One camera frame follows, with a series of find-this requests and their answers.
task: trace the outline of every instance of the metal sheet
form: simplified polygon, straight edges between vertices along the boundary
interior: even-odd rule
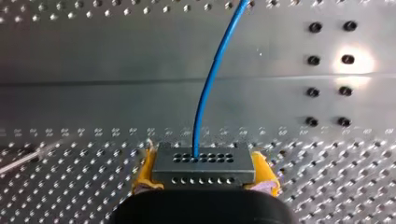
[[[106,220],[128,196],[119,183],[134,178],[142,156],[135,150],[148,137],[191,144],[196,102],[237,2],[94,2],[58,9],[58,2],[0,1],[0,164],[25,143],[78,135],[72,156],[64,155],[72,145],[61,146],[47,163],[1,176],[1,222]],[[265,153],[282,175],[280,198],[302,222],[394,222],[395,7],[254,2],[210,95],[203,146],[249,142]],[[318,34],[307,30],[314,21],[323,26]],[[356,31],[344,31],[346,21],[356,21]],[[340,63],[344,54],[354,64]],[[320,57],[318,66],[306,64],[310,55]],[[342,86],[352,95],[340,95]],[[306,96],[311,87],[319,97]],[[317,127],[304,123],[308,116]],[[340,127],[339,117],[352,125]],[[124,153],[114,156],[117,148]],[[85,189],[95,175],[98,184]]]

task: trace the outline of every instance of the blue wire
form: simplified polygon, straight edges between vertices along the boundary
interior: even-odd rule
[[[236,28],[236,24],[241,19],[247,4],[248,0],[241,0],[239,2],[239,5],[236,8],[235,13],[233,14],[233,17],[231,18],[230,24],[228,25],[227,30],[225,31],[225,34],[221,39],[218,51],[216,51],[215,58],[213,59],[212,66],[210,67],[209,75],[207,75],[206,82],[202,90],[201,97],[199,99],[198,108],[195,114],[194,127],[192,131],[192,155],[195,158],[199,155],[199,138],[201,131],[200,129],[202,125],[202,117],[204,116],[207,97],[210,93],[210,90],[212,89],[216,73],[219,71],[221,59]]]

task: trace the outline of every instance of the screw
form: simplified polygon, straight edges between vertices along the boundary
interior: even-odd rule
[[[338,90],[338,92],[339,92],[341,95],[344,95],[344,96],[351,96],[353,90],[350,89],[350,88],[347,87],[347,86],[343,86],[343,87],[340,88],[340,90]]]
[[[308,90],[306,90],[306,95],[310,96],[312,98],[318,97],[318,96],[320,96],[320,90],[318,90],[314,87],[311,87]]]
[[[355,57],[352,55],[346,54],[341,58],[341,62],[345,64],[353,64],[355,62]]]
[[[347,32],[352,32],[355,31],[356,28],[358,28],[358,24],[355,21],[347,21],[346,23],[344,23],[343,28]]]
[[[306,60],[308,62],[309,65],[319,65],[320,64],[320,58],[318,56],[309,56],[309,58]]]
[[[318,21],[315,21],[315,22],[312,22],[310,25],[309,25],[309,31],[311,32],[311,33],[313,33],[313,34],[317,34],[317,33],[319,33],[320,31],[321,31],[321,29],[322,29],[322,24],[320,23],[320,22],[318,22]]]
[[[306,118],[305,123],[310,127],[317,127],[319,124],[318,120],[313,117]]]
[[[349,127],[350,124],[352,123],[352,121],[350,121],[350,119],[341,117],[337,120],[337,123],[343,127]]]

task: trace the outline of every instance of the yellow plastic part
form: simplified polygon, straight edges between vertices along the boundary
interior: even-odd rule
[[[267,163],[266,158],[259,151],[254,151],[251,153],[251,159],[253,160],[254,170],[256,171],[255,180],[253,184],[246,185],[245,189],[251,189],[263,181],[273,181],[276,183],[276,187],[272,188],[271,194],[277,197],[280,190],[280,183]]]
[[[151,170],[155,162],[157,151],[154,148],[150,148],[147,149],[146,152],[147,152],[146,161],[143,164],[142,169],[140,170],[139,176],[134,182],[134,186],[137,186],[139,184],[144,184],[154,189],[163,189],[163,184],[153,183],[151,181]]]

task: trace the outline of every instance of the rectangular connector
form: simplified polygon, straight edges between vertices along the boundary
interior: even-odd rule
[[[237,147],[201,147],[199,158],[190,147],[160,144],[152,180],[166,189],[241,188],[254,181],[254,166],[247,144]]]

